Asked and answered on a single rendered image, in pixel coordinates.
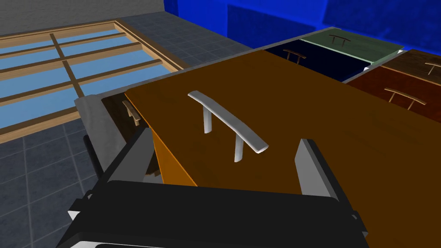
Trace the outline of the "grey cabinet body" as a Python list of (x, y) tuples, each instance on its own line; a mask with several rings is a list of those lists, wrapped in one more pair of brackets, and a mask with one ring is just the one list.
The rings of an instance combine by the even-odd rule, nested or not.
[[(301, 40), (302, 37), (310, 34), (315, 34), (330, 28), (335, 27), (317, 30), (308, 34), (262, 46), (261, 49), (266, 50), (280, 44), (288, 43), (294, 40)], [(343, 83), (347, 83), (361, 76), (365, 73), (365, 71), (370, 71), (383, 65), (384, 63), (390, 61), (398, 55), (399, 54), (396, 54), (379, 64), (366, 67), (363, 72), (347, 79)], [(110, 114), (106, 110), (102, 99), (107, 98), (108, 96), (113, 96), (115, 94), (125, 93), (130, 88), (137, 87), (143, 84), (148, 84), (164, 78), (167, 78), (167, 75), (152, 77), (144, 81), (136, 80), (134, 83), (130, 83), (127, 79), (118, 79), (117, 83), (122, 83), (121, 87), (112, 90), (105, 90), (104, 92), (100, 92), (99, 90), (97, 90), (94, 91), (93, 94), (85, 96), (83, 98), (79, 98), (75, 101), (75, 105), (78, 108), (80, 118), (90, 139), (88, 150), (94, 152), (94, 155), (91, 156), (93, 165), (97, 166), (99, 169), (106, 170), (126, 143), (120, 131), (116, 127), (116, 124), (112, 120)]]

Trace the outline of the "orange-brown wooden cupboard door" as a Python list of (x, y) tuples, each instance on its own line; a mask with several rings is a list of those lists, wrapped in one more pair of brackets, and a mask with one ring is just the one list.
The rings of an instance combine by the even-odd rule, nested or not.
[[(269, 147), (216, 116), (199, 91)], [(295, 154), (312, 139), (367, 228), (371, 248), (441, 248), (441, 123), (258, 50), (125, 92), (153, 131), (166, 184), (299, 194)]]

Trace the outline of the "green drawer front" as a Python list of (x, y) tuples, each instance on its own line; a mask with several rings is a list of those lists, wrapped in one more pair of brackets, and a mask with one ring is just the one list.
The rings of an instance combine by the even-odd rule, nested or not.
[[(331, 44), (332, 38), (328, 36), (329, 34), (345, 37), (350, 39), (351, 42), (346, 42), (345, 46), (341, 47), (342, 41), (336, 39), (335, 43)], [(394, 55), (399, 54), (404, 49), (404, 46), (399, 44), (363, 36), (338, 28), (330, 28), (315, 34), (310, 34), (302, 37), (301, 40), (366, 61), (371, 65), (379, 64)]]

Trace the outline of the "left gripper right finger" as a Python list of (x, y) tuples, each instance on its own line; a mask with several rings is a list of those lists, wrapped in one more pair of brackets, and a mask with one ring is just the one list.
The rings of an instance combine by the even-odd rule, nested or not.
[(303, 195), (332, 197), (345, 201), (345, 194), (334, 173), (312, 139), (301, 139), (295, 166)]

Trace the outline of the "wooden framed window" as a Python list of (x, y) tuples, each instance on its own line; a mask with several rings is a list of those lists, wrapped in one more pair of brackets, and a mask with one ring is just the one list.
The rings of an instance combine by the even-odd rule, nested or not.
[(78, 119), (78, 98), (187, 67), (120, 19), (0, 37), (0, 144)]

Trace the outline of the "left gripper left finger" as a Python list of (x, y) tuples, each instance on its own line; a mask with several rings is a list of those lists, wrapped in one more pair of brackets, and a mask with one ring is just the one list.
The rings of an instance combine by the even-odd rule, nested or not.
[(100, 183), (121, 180), (142, 182), (154, 152), (152, 131), (142, 127), (115, 157), (99, 179)]

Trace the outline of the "navy blue drawer front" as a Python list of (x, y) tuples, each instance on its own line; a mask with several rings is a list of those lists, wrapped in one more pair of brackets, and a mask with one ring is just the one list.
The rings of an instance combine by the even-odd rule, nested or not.
[[(294, 40), (266, 49), (266, 51), (286, 59), (287, 53), (283, 49), (289, 49), (305, 55), (306, 59), (300, 59), (299, 65), (321, 73), (334, 80), (344, 82), (347, 79), (361, 73), (370, 66), (370, 63), (341, 54), (327, 48), (323, 48), (302, 40)], [(290, 61), (296, 63), (297, 56), (291, 55)]]

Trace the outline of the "dark walnut drawer front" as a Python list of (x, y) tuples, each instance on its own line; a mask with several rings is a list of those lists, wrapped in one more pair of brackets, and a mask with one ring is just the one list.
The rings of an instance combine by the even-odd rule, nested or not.
[(427, 75), (431, 66), (425, 65), (425, 62), (441, 63), (441, 56), (419, 50), (408, 50), (399, 53), (382, 67), (441, 86), (441, 68), (435, 67), (431, 74)]

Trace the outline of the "dark brown drawer front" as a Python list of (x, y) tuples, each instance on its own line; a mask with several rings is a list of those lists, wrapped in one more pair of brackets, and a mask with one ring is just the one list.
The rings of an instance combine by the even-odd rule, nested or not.
[(123, 161), (130, 149), (134, 147), (136, 141), (141, 140), (141, 130), (144, 130), (146, 134), (149, 126), (145, 121), (135, 121), (131, 116), (130, 110), (133, 110), (135, 116), (138, 116), (139, 113), (125, 93), (108, 96), (102, 99), (102, 102), (126, 142), (110, 164), (110, 168), (114, 170)]

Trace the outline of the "red-brown drawer front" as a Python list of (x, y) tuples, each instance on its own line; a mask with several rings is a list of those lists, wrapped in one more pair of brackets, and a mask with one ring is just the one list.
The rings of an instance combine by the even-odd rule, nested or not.
[[(415, 102), (410, 111), (441, 123), (441, 86), (384, 67), (375, 68), (349, 81), (347, 85), (387, 102), (392, 92), (384, 90), (385, 88), (396, 89), (415, 96), (427, 104), (422, 105)], [(411, 102), (411, 99), (396, 94), (391, 103), (407, 109)]]

